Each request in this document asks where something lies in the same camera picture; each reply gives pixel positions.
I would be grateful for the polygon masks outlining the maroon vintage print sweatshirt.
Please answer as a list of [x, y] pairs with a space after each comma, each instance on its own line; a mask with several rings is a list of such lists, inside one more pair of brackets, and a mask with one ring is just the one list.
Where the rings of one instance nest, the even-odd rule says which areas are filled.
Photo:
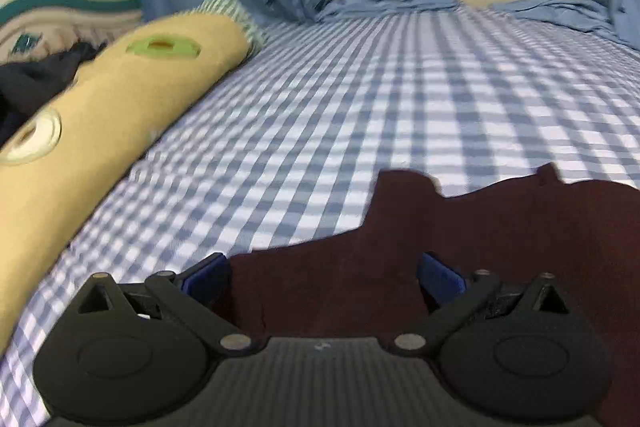
[[638, 424], [639, 193], [565, 183], [552, 165], [456, 197], [421, 173], [384, 170], [355, 230], [231, 258], [235, 323], [260, 339], [390, 338], [426, 311], [416, 280], [425, 253], [516, 283], [554, 274], [613, 355], [599, 421]]

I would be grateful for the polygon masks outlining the dark navy clothes pile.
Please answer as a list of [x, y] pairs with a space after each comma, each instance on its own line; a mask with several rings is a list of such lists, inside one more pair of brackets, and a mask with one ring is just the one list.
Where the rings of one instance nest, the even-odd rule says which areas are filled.
[[55, 98], [75, 78], [82, 63], [92, 61], [106, 47], [77, 41], [66, 51], [41, 60], [1, 65], [1, 144], [6, 143], [30, 117]]

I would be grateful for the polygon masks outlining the blue checked bed sheet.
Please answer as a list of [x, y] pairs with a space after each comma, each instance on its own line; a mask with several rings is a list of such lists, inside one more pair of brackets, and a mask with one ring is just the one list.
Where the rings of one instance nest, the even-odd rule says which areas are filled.
[[1, 421], [48, 417], [44, 337], [86, 278], [140, 281], [356, 228], [385, 168], [448, 195], [553, 162], [564, 180], [639, 183], [639, 54], [491, 10], [268, 30], [265, 49], [170, 128], [37, 287], [1, 360]]

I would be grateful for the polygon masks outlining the yellow avocado print quilt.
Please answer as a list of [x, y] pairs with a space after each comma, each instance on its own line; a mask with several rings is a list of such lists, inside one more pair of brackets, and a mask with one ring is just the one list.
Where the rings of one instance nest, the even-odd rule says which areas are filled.
[[94, 208], [265, 31], [239, 0], [206, 0], [119, 37], [1, 150], [1, 343]]

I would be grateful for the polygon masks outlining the teal trimmed headboard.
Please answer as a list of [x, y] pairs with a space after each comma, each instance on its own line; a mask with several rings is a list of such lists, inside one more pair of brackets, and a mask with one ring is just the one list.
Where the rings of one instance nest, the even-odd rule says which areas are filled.
[[12, 0], [1, 8], [1, 61], [39, 60], [77, 41], [97, 48], [141, 21], [138, 0]]

